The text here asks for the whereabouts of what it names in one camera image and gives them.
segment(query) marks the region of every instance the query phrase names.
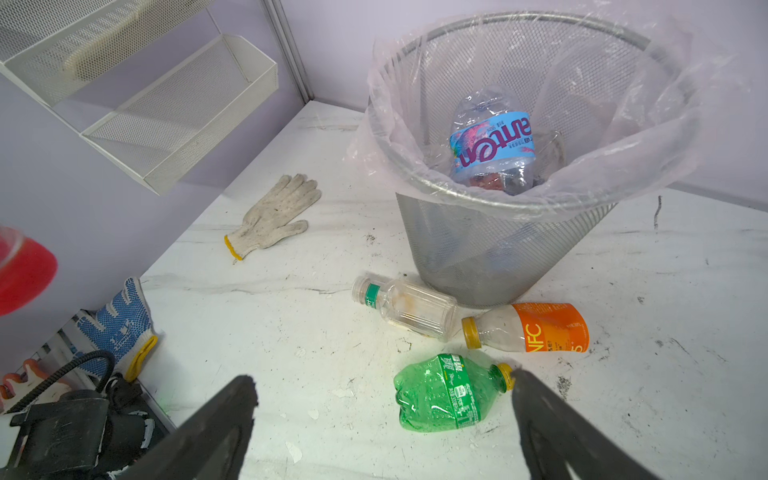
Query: marble tabletop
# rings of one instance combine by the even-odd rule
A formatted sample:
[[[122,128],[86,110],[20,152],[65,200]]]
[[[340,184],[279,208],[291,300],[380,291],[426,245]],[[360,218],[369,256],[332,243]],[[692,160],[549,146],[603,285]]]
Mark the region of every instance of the marble tabletop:
[[[141,277],[161,342],[140,378],[175,424],[247,374],[241,478],[529,478],[508,394],[467,429],[399,426],[392,377],[454,352],[521,363],[664,478],[765,477],[768,214],[670,189],[622,202],[521,298],[573,303],[588,353],[468,353],[352,300],[365,271],[418,278],[393,193],[343,163],[361,118],[310,102]],[[297,173],[323,191],[308,231],[234,262],[223,236]]]

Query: plastic bag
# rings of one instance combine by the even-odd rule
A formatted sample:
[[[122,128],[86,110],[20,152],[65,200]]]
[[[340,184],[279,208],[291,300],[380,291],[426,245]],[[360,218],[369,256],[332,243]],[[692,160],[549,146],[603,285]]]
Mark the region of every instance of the plastic bag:
[[[564,221],[665,187],[723,141],[730,94],[744,86],[705,38],[674,21],[641,25],[642,35],[595,13],[485,14],[379,44],[346,159],[379,186],[514,221]],[[497,83],[520,97],[534,134],[564,145],[566,166],[516,196],[448,176],[456,105]]]

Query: orange label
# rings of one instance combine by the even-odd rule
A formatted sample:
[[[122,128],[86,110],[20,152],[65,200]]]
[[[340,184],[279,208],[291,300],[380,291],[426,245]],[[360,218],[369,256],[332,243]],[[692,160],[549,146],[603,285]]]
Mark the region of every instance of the orange label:
[[[526,352],[586,352],[589,330],[570,303],[513,303],[525,332]]]

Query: trash can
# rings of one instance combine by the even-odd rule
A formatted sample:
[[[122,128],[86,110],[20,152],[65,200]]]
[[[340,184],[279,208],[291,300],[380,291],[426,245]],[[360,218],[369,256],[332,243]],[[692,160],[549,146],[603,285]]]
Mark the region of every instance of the trash can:
[[[388,171],[421,278],[462,304],[511,302],[619,200],[695,168],[698,83],[643,35],[580,15],[508,12],[406,40],[375,60],[348,157],[369,176]],[[534,133],[564,138],[567,167],[517,196],[464,187],[425,164],[451,134],[458,102],[487,84],[519,96]]]

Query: blue label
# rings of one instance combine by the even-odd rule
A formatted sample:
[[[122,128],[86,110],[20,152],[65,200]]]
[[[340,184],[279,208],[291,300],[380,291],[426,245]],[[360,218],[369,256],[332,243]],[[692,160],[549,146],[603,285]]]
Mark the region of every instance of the blue label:
[[[535,157],[531,120],[523,111],[496,115],[451,135],[455,172],[505,158]]]

